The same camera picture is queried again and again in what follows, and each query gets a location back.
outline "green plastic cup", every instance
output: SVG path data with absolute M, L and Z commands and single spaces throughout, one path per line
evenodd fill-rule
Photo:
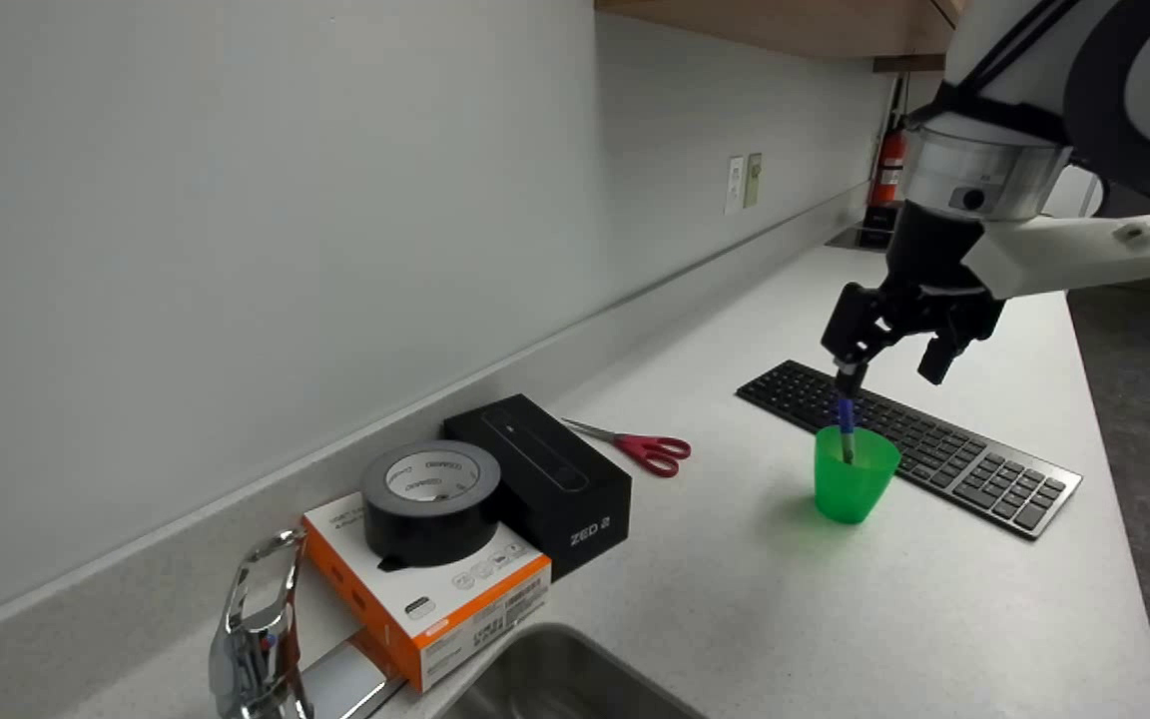
M 815 506 L 825 518 L 857 525 L 867 519 L 898 468 L 898 448 L 880 434 L 854 428 L 854 461 L 841 458 L 841 429 L 815 436 Z

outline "red fire extinguisher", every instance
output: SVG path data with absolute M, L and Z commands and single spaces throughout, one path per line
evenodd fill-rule
M 890 122 L 889 131 L 881 140 L 881 153 L 876 156 L 876 177 L 873 178 L 873 191 L 867 197 L 871 208 L 895 201 L 898 191 L 899 176 L 904 174 L 904 155 L 907 155 L 907 138 L 904 137 L 903 118 Z

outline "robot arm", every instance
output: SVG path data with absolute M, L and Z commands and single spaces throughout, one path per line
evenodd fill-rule
M 975 0 L 910 117 L 885 281 L 845 285 L 822 336 L 838 390 L 920 332 L 919 372 L 943 382 L 1010 297 L 1150 276 L 1150 215 L 1040 217 L 1070 161 L 1150 193 L 1149 92 L 1150 0 Z

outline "wooden cabinet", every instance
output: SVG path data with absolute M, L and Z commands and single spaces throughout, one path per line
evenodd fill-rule
M 941 54 L 967 0 L 597 0 L 643 18 L 813 58 Z

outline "red scissors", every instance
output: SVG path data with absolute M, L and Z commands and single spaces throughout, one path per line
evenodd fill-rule
M 576 431 L 619 446 L 636 464 L 643 465 L 651 473 L 661 477 L 676 477 L 677 469 L 680 469 L 677 460 L 690 457 L 690 444 L 676 437 L 622 435 L 612 433 L 611 429 L 595 428 L 593 424 L 566 418 L 562 418 L 562 421 L 570 424 Z

